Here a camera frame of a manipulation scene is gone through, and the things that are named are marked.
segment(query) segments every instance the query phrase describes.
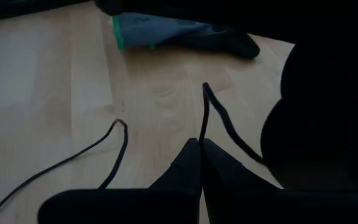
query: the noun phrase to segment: wooden floor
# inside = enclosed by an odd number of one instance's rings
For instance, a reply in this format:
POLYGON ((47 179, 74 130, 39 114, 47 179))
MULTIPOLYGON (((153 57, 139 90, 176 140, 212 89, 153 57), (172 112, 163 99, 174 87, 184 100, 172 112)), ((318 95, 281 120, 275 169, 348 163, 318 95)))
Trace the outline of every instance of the wooden floor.
MULTIPOLYGON (((95 142, 116 118, 129 125, 129 145, 109 187, 148 187, 186 140, 198 136, 203 82, 260 152, 262 125, 278 100, 292 45, 254 39, 261 48, 254 61, 172 47, 120 52, 108 16, 92 3, 0 21, 0 200, 32 174, 95 142)), ((53 194, 97 187, 122 137, 119 127, 81 159, 36 180, 2 208, 0 223, 37 223, 39 206, 53 194)), ((207 137, 277 185, 229 139, 215 111, 207 137)), ((200 222, 208 223, 201 207, 200 222)))

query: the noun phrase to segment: black cable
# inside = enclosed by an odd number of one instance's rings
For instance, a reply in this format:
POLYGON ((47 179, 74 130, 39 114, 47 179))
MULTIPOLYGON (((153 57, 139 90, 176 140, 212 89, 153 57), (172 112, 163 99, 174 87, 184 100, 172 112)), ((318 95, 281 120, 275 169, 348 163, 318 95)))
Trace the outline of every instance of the black cable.
POLYGON ((122 158, 124 157, 124 153, 126 150, 126 147, 128 145, 128 126, 125 122, 123 122, 123 120, 121 119, 116 119, 110 126, 110 128, 108 129, 107 133, 99 140, 97 140, 95 143, 93 143, 92 145, 86 147, 84 150, 80 151, 79 153, 75 154, 74 156, 70 156, 69 158, 58 162, 57 164, 44 169, 43 171, 39 172, 38 174, 33 175, 32 177, 28 178, 26 181, 24 181, 23 183, 21 183, 19 186, 17 186, 11 193, 9 193, 1 202, 0 202, 0 208, 14 195, 16 194, 18 191, 20 191, 22 188, 24 188, 25 186, 29 185, 31 182, 33 182, 35 179, 39 178, 40 176, 46 174, 47 172, 60 167, 61 165, 64 165, 65 163, 75 159, 76 157, 80 156, 81 154, 83 154, 84 152, 92 149, 93 147, 97 146, 99 143, 103 142, 111 133, 112 129, 114 128, 114 126, 116 125, 116 123, 120 123, 123 125, 124 127, 124 142, 122 144, 121 150, 119 152, 118 158, 116 160, 116 163, 114 164, 114 167, 111 171, 111 173, 109 174, 108 178, 102 183, 102 185, 99 187, 100 188, 106 188, 107 185, 110 183, 110 181, 112 180, 112 178, 114 178, 114 176, 117 173, 117 170, 119 168, 119 165, 122 161, 122 158))
POLYGON ((198 140, 198 143, 202 144, 205 137, 206 126, 208 123, 208 116, 209 116, 209 102, 211 102, 211 104, 214 106, 216 111, 219 113, 224 128, 226 129, 226 132, 228 133, 230 138, 235 142, 235 144, 237 144, 253 160, 258 162, 259 164, 265 165, 264 159, 260 155, 258 155, 254 150, 252 150, 251 147, 249 147, 247 143, 245 143, 244 140, 242 140, 240 136, 237 134, 233 124, 231 123, 229 114, 227 113, 224 106, 215 97, 215 94, 212 91, 211 87, 209 87, 208 83, 203 83, 203 98, 204 98, 204 117, 203 117, 203 124, 201 125, 201 132, 200 132, 200 138, 198 140))
POLYGON ((116 176, 119 165, 121 164, 122 158, 124 158, 125 150, 128 145, 128 125, 120 119, 117 119, 117 121, 120 122, 124 127, 124 142, 122 143, 121 150, 119 151, 118 157, 116 159, 116 163, 114 163, 110 174, 107 176, 106 180, 104 180, 103 183, 100 185, 99 189, 105 189, 110 184, 112 179, 116 176))
POLYGON ((204 141, 206 127, 209 118, 209 100, 206 94, 204 93, 204 91, 203 91, 203 99, 204 99, 204 115, 203 115, 203 123, 201 124, 200 137, 198 138, 198 144, 202 144, 204 141))

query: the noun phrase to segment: black object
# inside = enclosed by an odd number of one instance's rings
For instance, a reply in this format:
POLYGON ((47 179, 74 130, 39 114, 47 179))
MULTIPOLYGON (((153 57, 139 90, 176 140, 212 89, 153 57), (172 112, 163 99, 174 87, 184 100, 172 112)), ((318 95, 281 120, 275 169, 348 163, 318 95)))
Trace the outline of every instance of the black object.
POLYGON ((171 38, 164 44, 179 45, 197 50, 227 52, 239 57, 253 59, 259 55, 259 46, 245 32, 212 26, 171 38))
POLYGON ((358 189, 358 46, 323 49, 294 47, 262 131, 262 154, 288 189, 358 189))
POLYGON ((0 19, 86 2, 88 0, 0 0, 0 19))

